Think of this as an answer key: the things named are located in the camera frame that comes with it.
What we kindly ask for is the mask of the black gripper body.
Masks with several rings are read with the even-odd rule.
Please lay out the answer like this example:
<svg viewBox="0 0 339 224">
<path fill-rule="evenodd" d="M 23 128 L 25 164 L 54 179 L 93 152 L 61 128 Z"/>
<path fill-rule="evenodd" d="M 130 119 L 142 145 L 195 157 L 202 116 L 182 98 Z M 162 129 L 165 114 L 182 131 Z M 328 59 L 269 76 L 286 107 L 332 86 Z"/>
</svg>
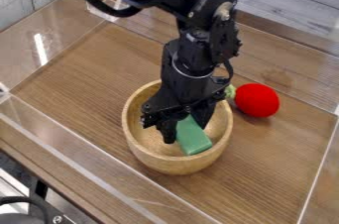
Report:
<svg viewBox="0 0 339 224">
<path fill-rule="evenodd" d="M 217 103 L 226 98 L 225 90 L 230 80 L 214 76 L 187 75 L 179 63 L 179 42 L 166 44 L 162 58 L 161 88 L 142 105 L 143 127 L 157 126 L 161 120 L 182 120 L 193 112 L 195 101 L 216 98 Z"/>
</svg>

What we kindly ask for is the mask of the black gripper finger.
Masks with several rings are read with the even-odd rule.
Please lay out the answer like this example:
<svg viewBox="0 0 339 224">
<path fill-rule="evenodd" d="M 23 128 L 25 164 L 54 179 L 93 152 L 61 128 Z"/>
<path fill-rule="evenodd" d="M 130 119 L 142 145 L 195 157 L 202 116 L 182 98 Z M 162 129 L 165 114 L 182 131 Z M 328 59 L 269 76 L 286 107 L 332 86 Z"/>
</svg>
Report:
<svg viewBox="0 0 339 224">
<path fill-rule="evenodd" d="M 206 128 L 217 108 L 217 99 L 207 98 L 194 102 L 191 115 L 195 118 L 198 125 Z"/>
<path fill-rule="evenodd" d="M 177 124 L 174 119 L 161 120 L 157 123 L 157 130 L 161 132 L 166 144 L 174 144 L 177 141 Z"/>
</svg>

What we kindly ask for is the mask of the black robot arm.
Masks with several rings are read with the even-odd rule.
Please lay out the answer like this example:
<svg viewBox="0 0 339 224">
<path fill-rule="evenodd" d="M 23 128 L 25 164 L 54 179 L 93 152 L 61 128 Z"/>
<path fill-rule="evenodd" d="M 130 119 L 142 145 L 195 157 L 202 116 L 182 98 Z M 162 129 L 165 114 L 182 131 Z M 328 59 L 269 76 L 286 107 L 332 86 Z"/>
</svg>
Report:
<svg viewBox="0 0 339 224">
<path fill-rule="evenodd" d="M 217 104 L 226 99 L 230 75 L 217 76 L 224 66 L 233 71 L 232 58 L 244 45 L 237 23 L 238 0 L 123 0 L 117 9 L 102 0 L 86 0 L 101 12 L 127 18 L 158 8 L 177 20 L 179 38 L 163 48 L 161 88 L 142 106 L 142 125 L 161 131 L 163 141 L 178 139 L 178 124 L 193 117 L 205 127 Z"/>
</svg>

